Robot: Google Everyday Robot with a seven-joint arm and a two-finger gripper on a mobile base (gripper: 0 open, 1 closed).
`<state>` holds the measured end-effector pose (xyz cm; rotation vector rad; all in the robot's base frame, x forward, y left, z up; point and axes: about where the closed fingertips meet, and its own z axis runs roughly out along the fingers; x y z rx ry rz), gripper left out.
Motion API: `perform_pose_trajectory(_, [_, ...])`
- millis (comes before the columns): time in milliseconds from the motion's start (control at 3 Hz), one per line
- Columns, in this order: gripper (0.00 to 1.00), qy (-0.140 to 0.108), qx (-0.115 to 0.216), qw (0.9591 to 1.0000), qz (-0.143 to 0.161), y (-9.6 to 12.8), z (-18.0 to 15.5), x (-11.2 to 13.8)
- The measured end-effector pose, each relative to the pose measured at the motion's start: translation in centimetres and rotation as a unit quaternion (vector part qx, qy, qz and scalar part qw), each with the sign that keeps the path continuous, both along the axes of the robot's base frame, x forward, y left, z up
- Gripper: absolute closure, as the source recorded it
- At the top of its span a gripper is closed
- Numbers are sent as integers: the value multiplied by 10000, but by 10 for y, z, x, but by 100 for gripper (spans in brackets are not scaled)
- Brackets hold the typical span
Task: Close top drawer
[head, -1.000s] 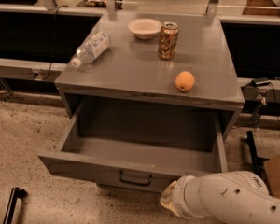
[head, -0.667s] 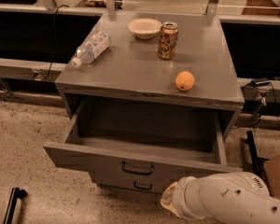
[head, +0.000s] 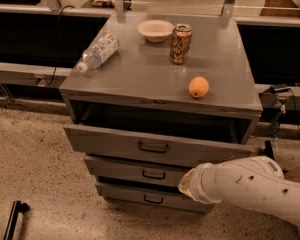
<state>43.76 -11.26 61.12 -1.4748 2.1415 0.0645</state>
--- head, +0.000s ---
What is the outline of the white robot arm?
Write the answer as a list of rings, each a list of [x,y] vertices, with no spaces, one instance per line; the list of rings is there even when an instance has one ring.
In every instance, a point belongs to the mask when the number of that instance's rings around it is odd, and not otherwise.
[[[203,204],[226,201],[300,228],[300,183],[285,179],[278,163],[267,156],[202,163],[181,178],[178,189]]]

